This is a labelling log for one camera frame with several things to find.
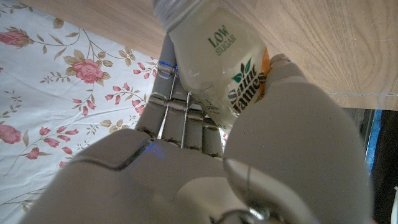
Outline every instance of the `green leaf logo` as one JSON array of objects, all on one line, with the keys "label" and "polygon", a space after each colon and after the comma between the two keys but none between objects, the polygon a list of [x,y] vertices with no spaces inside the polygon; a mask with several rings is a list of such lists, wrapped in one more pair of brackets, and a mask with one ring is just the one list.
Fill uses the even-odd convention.
[{"label": "green leaf logo", "polygon": [[245,68],[244,68],[244,72],[247,73],[250,69],[250,62],[251,62],[251,58],[249,59],[248,63],[246,64]]},{"label": "green leaf logo", "polygon": [[235,75],[232,79],[239,83],[242,80],[242,73]]}]

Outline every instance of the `white plastic robot hand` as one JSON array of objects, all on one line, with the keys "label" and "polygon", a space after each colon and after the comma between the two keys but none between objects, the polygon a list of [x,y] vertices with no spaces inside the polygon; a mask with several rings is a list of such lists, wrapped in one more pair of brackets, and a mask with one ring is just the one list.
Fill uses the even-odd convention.
[{"label": "white plastic robot hand", "polygon": [[224,153],[179,84],[167,36],[159,63],[136,129],[77,155],[21,223],[368,222],[358,132],[294,63],[271,59],[266,95],[239,115]]}]

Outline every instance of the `bottle label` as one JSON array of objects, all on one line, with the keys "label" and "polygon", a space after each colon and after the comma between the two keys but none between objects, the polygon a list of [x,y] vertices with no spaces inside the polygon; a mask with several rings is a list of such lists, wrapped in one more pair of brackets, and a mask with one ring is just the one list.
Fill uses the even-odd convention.
[{"label": "bottle label", "polygon": [[216,32],[214,32],[214,36],[209,37],[208,40],[214,47],[216,54],[220,56],[235,42],[236,38],[233,34],[228,32],[224,25],[222,25]]},{"label": "bottle label", "polygon": [[267,48],[262,57],[261,69],[250,58],[241,63],[240,71],[229,84],[228,99],[236,113],[241,113],[247,106],[264,97],[265,82],[269,71]]}]

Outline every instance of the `wooden table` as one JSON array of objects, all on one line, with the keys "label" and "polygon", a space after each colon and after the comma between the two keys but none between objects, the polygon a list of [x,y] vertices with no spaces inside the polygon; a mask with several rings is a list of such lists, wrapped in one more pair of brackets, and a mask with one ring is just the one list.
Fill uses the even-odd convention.
[{"label": "wooden table", "polygon": [[[20,0],[159,57],[164,32],[150,0]],[[340,106],[398,110],[397,0],[224,0]]]}]

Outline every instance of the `pink rose print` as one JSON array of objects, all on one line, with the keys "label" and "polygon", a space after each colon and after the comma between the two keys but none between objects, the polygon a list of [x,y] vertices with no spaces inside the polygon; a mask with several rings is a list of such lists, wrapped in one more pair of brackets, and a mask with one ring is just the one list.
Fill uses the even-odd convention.
[{"label": "pink rose print", "polygon": [[31,152],[28,154],[28,155],[26,155],[26,157],[28,158],[28,159],[37,159],[37,156],[39,155],[39,148],[37,148],[37,147],[34,147],[32,150],[31,150]]},{"label": "pink rose print", "polygon": [[120,95],[116,96],[116,102],[114,103],[115,105],[118,105],[120,103]]},{"label": "pink rose print", "polygon": [[106,100],[112,100],[112,98],[113,98],[113,95],[112,95],[112,94],[109,94],[109,95],[106,95],[106,96],[105,96],[105,99],[106,99]]},{"label": "pink rose print", "polygon": [[67,127],[66,126],[61,126],[60,128],[58,128],[57,133],[61,133],[62,131],[64,131]]},{"label": "pink rose print", "polygon": [[133,100],[133,101],[131,101],[133,107],[136,107],[140,102],[141,102],[141,100]]},{"label": "pink rose print", "polygon": [[69,135],[75,135],[77,133],[79,133],[79,131],[77,129],[65,132],[65,134],[69,134]]},{"label": "pink rose print", "polygon": [[125,84],[123,85],[123,88],[124,88],[125,90],[127,90],[127,91],[130,90],[130,87],[129,87],[129,85],[128,85],[127,83],[125,83]]},{"label": "pink rose print", "polygon": [[51,147],[58,147],[60,144],[59,141],[52,138],[45,138],[43,141],[46,142]]},{"label": "pink rose print", "polygon": [[60,138],[60,139],[62,139],[62,140],[64,140],[65,142],[70,141],[70,137],[68,137],[68,136],[58,135],[57,137]]},{"label": "pink rose print", "polygon": [[71,155],[72,154],[72,150],[69,148],[69,147],[63,147],[62,148],[62,150],[66,153],[66,154],[69,154],[69,155]]},{"label": "pink rose print", "polygon": [[97,82],[99,78],[103,78],[103,72],[98,68],[98,64],[92,59],[85,59],[85,62],[78,62],[72,65],[73,71],[76,72],[76,77],[83,80],[85,83]]},{"label": "pink rose print", "polygon": [[21,132],[10,125],[0,124],[0,139],[5,143],[14,144],[21,141]]},{"label": "pink rose print", "polygon": [[60,168],[66,166],[66,164],[68,164],[68,162],[65,161],[61,161],[60,164],[58,165]]},{"label": "pink rose print", "polygon": [[87,116],[87,114],[88,114],[87,106],[84,106],[83,107],[83,116]]},{"label": "pink rose print", "polygon": [[145,70],[145,66],[141,62],[138,62],[137,64],[141,70]]},{"label": "pink rose print", "polygon": [[39,133],[40,133],[40,135],[46,135],[46,134],[48,134],[50,131],[51,131],[51,130],[50,130],[49,128],[42,127],[42,128],[40,129]]},{"label": "pink rose print", "polygon": [[18,48],[25,47],[28,44],[34,43],[25,31],[15,28],[8,29],[8,32],[0,32],[0,42]]},{"label": "pink rose print", "polygon": [[81,103],[81,100],[78,99],[72,99],[74,103]]},{"label": "pink rose print", "polygon": [[139,116],[141,116],[142,112],[144,112],[144,105],[137,107],[136,112],[139,114]]},{"label": "pink rose print", "polygon": [[90,100],[87,100],[87,106],[90,108],[90,109],[95,109],[96,108],[96,106],[94,105],[94,103],[92,103]]}]

